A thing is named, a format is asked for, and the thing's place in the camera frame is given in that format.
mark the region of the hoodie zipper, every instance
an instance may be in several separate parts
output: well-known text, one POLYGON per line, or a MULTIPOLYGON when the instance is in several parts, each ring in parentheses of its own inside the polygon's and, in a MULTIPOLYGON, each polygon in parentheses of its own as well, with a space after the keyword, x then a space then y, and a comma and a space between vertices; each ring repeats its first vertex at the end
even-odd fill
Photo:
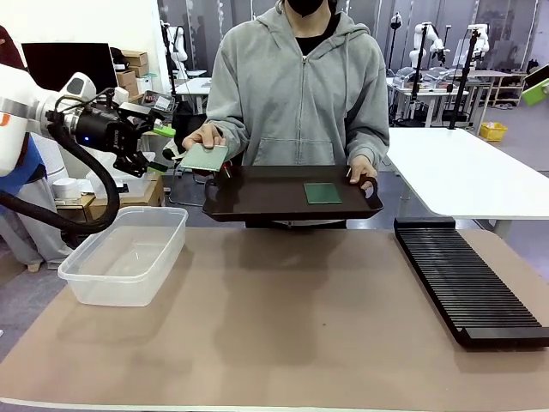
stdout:
POLYGON ((303 98, 305 95, 305 65, 307 64, 307 56, 302 57, 301 65, 301 102, 299 104, 299 124, 298 124, 298 164, 301 157, 301 117, 303 116, 303 98))

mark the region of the blue cloth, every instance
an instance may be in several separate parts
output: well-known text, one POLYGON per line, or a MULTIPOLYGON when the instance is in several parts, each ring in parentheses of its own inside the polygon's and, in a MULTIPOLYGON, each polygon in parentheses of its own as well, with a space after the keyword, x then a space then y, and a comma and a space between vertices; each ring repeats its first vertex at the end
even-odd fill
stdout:
POLYGON ((10 195, 17 196, 21 187, 26 184, 29 178, 33 175, 38 165, 43 165, 44 161, 40 156, 40 152, 36 148, 33 139, 28 137, 28 149, 23 163, 16 167, 8 176, 0 178, 0 191, 6 191, 10 195))

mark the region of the black face mask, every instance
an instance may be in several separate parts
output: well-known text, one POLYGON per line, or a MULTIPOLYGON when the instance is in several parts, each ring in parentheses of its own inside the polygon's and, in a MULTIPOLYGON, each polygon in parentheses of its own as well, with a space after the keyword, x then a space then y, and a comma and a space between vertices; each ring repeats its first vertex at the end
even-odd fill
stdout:
POLYGON ((302 17, 312 15, 315 11, 320 9, 320 6, 323 4, 324 0, 287 0, 290 4, 290 7, 297 14, 302 17))

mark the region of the sleeve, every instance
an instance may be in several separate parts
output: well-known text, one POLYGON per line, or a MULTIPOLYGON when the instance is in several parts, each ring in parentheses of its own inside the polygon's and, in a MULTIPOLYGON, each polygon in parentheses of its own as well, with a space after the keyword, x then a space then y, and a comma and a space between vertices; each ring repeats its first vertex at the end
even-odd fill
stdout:
POLYGON ((246 149, 250 136, 244 125, 237 74, 233 63, 236 51, 231 50, 229 37, 226 36, 222 41, 215 58, 206 123, 215 125, 227 139, 229 155, 234 157, 246 149))
POLYGON ((377 73, 367 79, 355 106, 348 113, 346 133, 348 159, 364 155, 378 169, 389 150, 389 110, 385 65, 378 48, 373 60, 373 71, 377 73))

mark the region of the black ribbed rack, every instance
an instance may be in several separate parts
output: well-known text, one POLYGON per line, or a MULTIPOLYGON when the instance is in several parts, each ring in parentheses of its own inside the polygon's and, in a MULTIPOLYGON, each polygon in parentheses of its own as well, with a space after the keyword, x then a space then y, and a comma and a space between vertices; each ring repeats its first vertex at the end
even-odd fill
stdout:
POLYGON ((395 234, 462 346, 549 346, 549 328, 541 326, 455 230, 454 220, 396 219, 395 234))

